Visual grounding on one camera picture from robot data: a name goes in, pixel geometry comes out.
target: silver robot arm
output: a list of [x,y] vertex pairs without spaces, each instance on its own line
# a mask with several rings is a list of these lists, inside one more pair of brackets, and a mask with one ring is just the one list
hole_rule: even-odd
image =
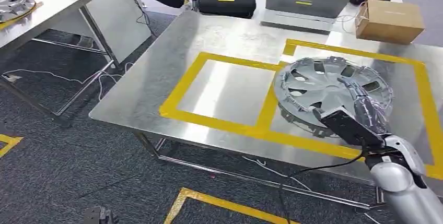
[[397,222],[443,224],[443,205],[424,182],[425,167],[414,147],[395,135],[385,141],[396,151],[369,155],[365,162]]
[[316,117],[350,145],[362,146],[365,163],[400,224],[443,224],[443,204],[426,185],[415,148],[392,135],[384,110],[354,81],[342,77],[354,99],[355,118],[343,107]]

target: yellow tape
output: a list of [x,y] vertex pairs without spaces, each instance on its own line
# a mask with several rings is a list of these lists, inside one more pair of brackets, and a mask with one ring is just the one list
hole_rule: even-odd
[[[417,80],[419,98],[429,137],[429,145],[432,150],[432,155],[434,159],[434,165],[426,165],[427,176],[443,180],[443,157],[440,156],[441,153],[443,153],[443,132],[441,131],[438,112],[435,108],[434,99],[430,90],[430,84],[427,77],[426,67],[423,62],[391,55],[370,53],[360,50],[346,49],[338,46],[323,45],[299,40],[287,40],[284,54],[293,55],[295,48],[298,45],[375,58],[383,61],[413,65]],[[270,126],[277,107],[277,99],[274,95],[272,84],[270,85],[265,101],[263,103],[263,107],[254,126],[224,121],[212,117],[177,110],[178,103],[186,93],[192,81],[196,78],[199,71],[203,68],[203,65],[206,63],[207,60],[215,60],[236,65],[267,69],[275,72],[280,70],[282,66],[284,66],[283,63],[275,65],[216,54],[200,53],[195,59],[194,63],[188,69],[188,71],[183,75],[182,79],[177,83],[171,95],[167,98],[163,105],[161,105],[159,109],[161,116],[220,129],[223,131],[236,133],[252,138],[263,139],[283,145],[290,145],[297,148],[302,148],[321,154],[336,156],[345,159],[352,159],[359,154],[360,151],[357,149],[326,143],[316,139],[303,138],[290,134],[271,131]]]
[[0,158],[5,155],[8,151],[11,150],[16,144],[18,144],[23,137],[9,137],[3,134],[0,134],[0,142],[6,143],[2,149],[0,149]]
[[[172,204],[171,207],[171,211],[168,213],[168,215],[166,216],[165,222],[164,224],[171,224],[172,221],[175,219],[175,217],[178,215],[180,209],[183,206],[184,201],[186,200],[186,198],[192,198],[192,199],[196,199],[197,201],[200,202],[205,202],[214,206],[218,206],[218,207],[222,207],[231,211],[235,211],[244,215],[248,215],[248,216],[252,216],[261,220],[265,220],[268,221],[270,223],[275,223],[275,224],[287,224],[287,220],[279,217],[279,216],[275,216],[275,215],[271,215],[269,213],[251,208],[251,207],[247,207],[247,206],[243,206],[243,205],[239,205],[233,202],[229,202],[226,201],[224,199],[220,199],[220,198],[216,198],[207,194],[202,194],[196,191],[192,191],[190,189],[187,188],[182,188],[180,190],[179,195],[177,196],[177,199],[175,200],[175,202]],[[295,221],[291,221],[291,224],[300,224],[298,222]]]
[[301,5],[308,5],[308,6],[312,6],[312,3],[310,3],[310,2],[295,1],[295,3],[297,3],[297,4],[301,4]]

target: black bag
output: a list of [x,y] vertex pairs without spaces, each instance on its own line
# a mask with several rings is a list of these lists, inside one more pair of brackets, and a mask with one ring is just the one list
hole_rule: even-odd
[[251,18],[256,8],[255,0],[199,0],[203,14]]

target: carpet floor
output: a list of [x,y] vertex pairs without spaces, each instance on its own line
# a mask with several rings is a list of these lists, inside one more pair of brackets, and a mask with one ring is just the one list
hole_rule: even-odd
[[[151,27],[161,34],[174,16],[149,13]],[[49,30],[40,37],[72,42],[73,36]],[[135,61],[152,43],[147,40],[130,57]],[[83,80],[104,65],[102,56],[29,42],[0,60],[1,71],[48,70]],[[16,85],[55,110],[79,84],[45,74],[17,73]],[[104,78],[105,90],[112,80]],[[121,224],[163,223],[182,187],[283,216],[277,190],[224,175],[155,160],[135,137],[118,127],[88,117],[98,102],[98,83],[68,110],[72,127],[60,128],[40,112],[0,89],[0,131],[24,139],[0,158],[0,223],[83,223],[83,210],[110,208]],[[163,152],[228,171],[241,171],[273,181],[268,172],[238,154],[167,143]],[[270,168],[291,173],[296,166],[266,160]],[[321,173],[299,178],[319,192],[372,203],[371,186]],[[351,207],[309,196],[284,193],[291,218],[301,223],[373,223]],[[369,213],[380,223],[393,223],[388,210]],[[187,200],[173,223],[268,223],[195,200]]]

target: laptop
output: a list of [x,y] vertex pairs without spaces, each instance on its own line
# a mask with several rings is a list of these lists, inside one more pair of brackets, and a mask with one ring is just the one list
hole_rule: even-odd
[[348,2],[349,0],[266,0],[264,21],[329,30]]

